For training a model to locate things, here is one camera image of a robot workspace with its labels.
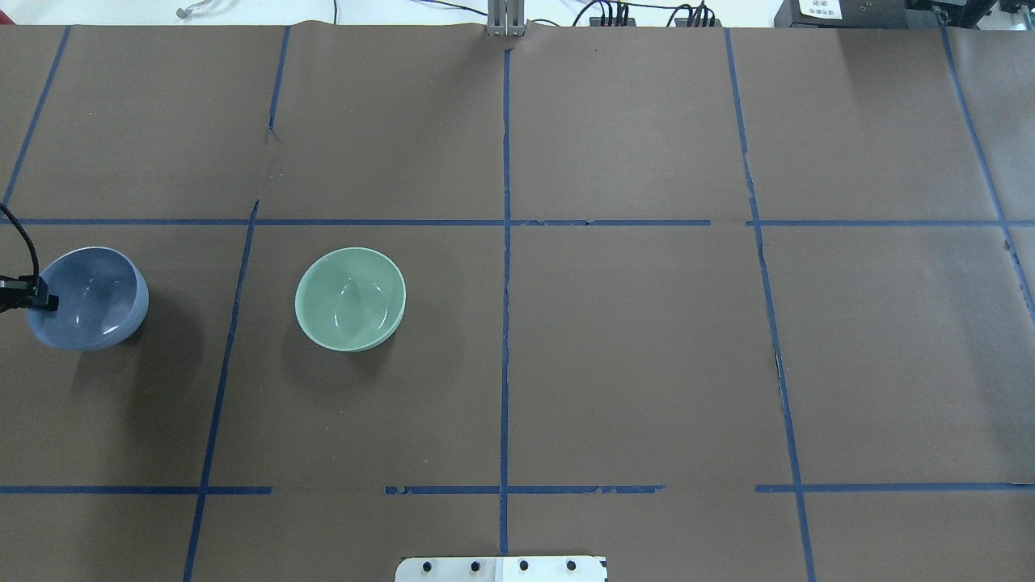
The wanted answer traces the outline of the blue bowl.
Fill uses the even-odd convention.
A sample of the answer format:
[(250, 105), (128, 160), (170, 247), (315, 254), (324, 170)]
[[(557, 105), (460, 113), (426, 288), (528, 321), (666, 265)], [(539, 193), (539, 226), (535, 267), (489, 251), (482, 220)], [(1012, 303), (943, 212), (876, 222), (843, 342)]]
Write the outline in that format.
[(150, 305), (145, 277), (115, 248), (78, 248), (42, 272), (54, 312), (26, 313), (31, 334), (49, 348), (75, 352), (108, 349), (143, 324)]

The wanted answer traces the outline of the white pedestal base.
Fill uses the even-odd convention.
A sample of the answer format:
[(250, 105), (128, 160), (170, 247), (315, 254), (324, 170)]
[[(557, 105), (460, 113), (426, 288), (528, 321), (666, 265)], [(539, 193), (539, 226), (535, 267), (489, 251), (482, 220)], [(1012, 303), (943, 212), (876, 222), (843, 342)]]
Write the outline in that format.
[(607, 581), (605, 557), (590, 555), (413, 557), (395, 581)]

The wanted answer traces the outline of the aluminium frame post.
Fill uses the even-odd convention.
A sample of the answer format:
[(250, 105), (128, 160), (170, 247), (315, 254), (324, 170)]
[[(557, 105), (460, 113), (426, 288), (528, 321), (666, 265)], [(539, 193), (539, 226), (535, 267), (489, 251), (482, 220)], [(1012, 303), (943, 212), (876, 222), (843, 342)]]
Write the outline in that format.
[(489, 37), (520, 37), (528, 29), (524, 0), (489, 0), (487, 1), (487, 36)]

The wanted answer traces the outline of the black box computer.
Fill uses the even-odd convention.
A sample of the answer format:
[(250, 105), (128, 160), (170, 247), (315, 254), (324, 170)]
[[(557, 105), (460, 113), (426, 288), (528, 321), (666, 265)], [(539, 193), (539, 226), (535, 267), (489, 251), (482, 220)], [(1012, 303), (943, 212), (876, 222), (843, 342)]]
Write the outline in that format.
[(783, 1), (775, 28), (928, 29), (939, 26), (930, 11), (908, 1)]

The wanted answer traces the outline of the green bowl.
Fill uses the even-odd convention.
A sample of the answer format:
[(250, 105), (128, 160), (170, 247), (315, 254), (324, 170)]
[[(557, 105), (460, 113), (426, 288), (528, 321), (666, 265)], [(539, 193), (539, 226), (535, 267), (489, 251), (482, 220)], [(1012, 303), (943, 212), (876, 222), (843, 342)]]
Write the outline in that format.
[(336, 352), (363, 352), (398, 331), (408, 299), (402, 269), (373, 248), (339, 248), (301, 277), (294, 313), (303, 334)]

